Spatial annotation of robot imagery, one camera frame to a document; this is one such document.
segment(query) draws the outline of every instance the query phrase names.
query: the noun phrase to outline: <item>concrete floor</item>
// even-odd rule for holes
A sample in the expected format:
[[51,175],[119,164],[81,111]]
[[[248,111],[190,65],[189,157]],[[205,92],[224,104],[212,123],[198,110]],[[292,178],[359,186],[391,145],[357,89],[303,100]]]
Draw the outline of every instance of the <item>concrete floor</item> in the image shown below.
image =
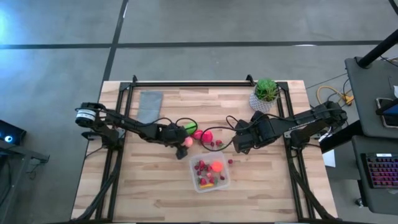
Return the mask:
[[[122,0],[0,2],[0,44],[110,44]],[[382,40],[397,26],[388,0],[130,0],[119,43]],[[373,45],[117,49],[110,80],[304,80],[345,73],[344,59]],[[0,50],[0,119],[27,130],[25,146],[51,160],[26,178],[13,223],[70,218],[87,142],[74,108],[96,101],[109,49]],[[398,55],[393,48],[386,57]],[[341,90],[347,76],[323,83]],[[312,105],[320,85],[307,90]],[[322,100],[330,93],[322,92]],[[345,107],[349,122],[358,115]],[[344,220],[392,223],[353,204],[356,183],[331,178]]]

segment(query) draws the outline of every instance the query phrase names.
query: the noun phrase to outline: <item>butcher block tabletop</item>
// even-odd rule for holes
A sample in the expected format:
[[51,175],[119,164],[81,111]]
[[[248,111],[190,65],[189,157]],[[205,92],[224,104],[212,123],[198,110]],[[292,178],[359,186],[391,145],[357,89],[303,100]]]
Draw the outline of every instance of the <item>butcher block tabletop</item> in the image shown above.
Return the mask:
[[[310,109],[304,82],[287,81],[294,113]],[[120,82],[104,82],[99,102],[115,109]],[[249,106],[253,87],[135,87],[130,117],[136,118],[142,91],[162,91],[160,117],[173,122],[182,117],[194,119],[199,129],[228,126],[225,117],[249,121],[254,110]],[[124,111],[126,96],[122,103]],[[279,115],[275,104],[270,113]],[[215,140],[229,142],[234,132],[212,130]],[[101,147],[101,141],[90,141],[87,154]],[[104,171],[107,149],[88,157],[73,207],[72,218],[81,215],[98,193]],[[227,189],[197,193],[194,189],[189,158],[208,151],[197,142],[182,160],[175,148],[147,143],[127,132],[114,222],[292,222],[297,221],[283,139],[248,155],[236,153],[233,145],[223,152],[229,165],[230,186]],[[303,151],[308,181],[312,192],[326,210],[337,217],[335,203],[319,148],[308,146]],[[105,198],[103,216],[108,213],[110,190]],[[302,208],[307,211],[300,191]]]

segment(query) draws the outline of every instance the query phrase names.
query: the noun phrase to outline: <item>plastic container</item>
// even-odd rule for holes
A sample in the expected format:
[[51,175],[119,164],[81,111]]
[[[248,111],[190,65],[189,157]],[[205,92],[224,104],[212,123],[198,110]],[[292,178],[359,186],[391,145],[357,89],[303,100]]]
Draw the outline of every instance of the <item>plastic container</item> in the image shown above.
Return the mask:
[[[195,170],[195,166],[199,166],[199,162],[203,161],[205,164],[212,164],[214,162],[220,162],[223,165],[221,172],[214,172],[213,170],[210,171],[214,178],[217,178],[217,184],[214,184],[212,187],[203,187],[201,188],[199,178],[205,178],[206,182],[209,183],[209,178],[206,176],[208,173],[207,171],[201,171],[201,176],[198,176],[197,170]],[[191,175],[193,180],[193,185],[195,186],[195,190],[198,193],[209,192],[212,190],[219,190],[224,189],[229,186],[230,179],[229,179],[229,170],[228,170],[228,163],[225,160],[224,154],[222,152],[210,152],[206,154],[199,154],[196,156],[191,157],[189,160],[189,165],[191,169]]]

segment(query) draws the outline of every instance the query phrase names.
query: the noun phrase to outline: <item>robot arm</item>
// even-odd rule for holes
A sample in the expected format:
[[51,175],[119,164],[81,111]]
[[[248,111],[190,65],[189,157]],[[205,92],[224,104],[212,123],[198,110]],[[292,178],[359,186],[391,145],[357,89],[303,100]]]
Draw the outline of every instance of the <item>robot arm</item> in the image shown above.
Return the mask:
[[268,115],[256,111],[250,123],[238,121],[233,144],[236,152],[248,154],[251,148],[264,147],[276,141],[285,132],[293,130],[290,133],[290,147],[303,148],[313,134],[325,127],[342,126],[346,120],[346,112],[339,104],[331,101],[288,118],[270,119]]
[[[104,119],[100,117],[100,112],[106,114]],[[82,135],[85,138],[100,136],[103,144],[108,148],[117,147],[121,143],[119,131],[115,128],[118,127],[138,134],[141,139],[147,142],[176,147],[177,159],[182,159],[187,155],[188,147],[182,144],[185,138],[189,137],[189,134],[183,126],[177,126],[175,123],[168,125],[143,124],[135,119],[125,117],[115,110],[106,109],[100,103],[82,103],[78,109],[75,122],[81,127],[93,130],[93,132],[83,133]]]

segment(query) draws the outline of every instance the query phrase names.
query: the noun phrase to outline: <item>keyboard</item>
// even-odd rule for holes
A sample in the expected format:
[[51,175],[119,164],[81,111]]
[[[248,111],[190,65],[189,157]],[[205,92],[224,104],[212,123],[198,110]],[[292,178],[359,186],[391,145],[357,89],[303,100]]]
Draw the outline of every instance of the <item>keyboard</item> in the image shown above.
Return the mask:
[[369,184],[374,189],[398,189],[398,154],[362,154]]

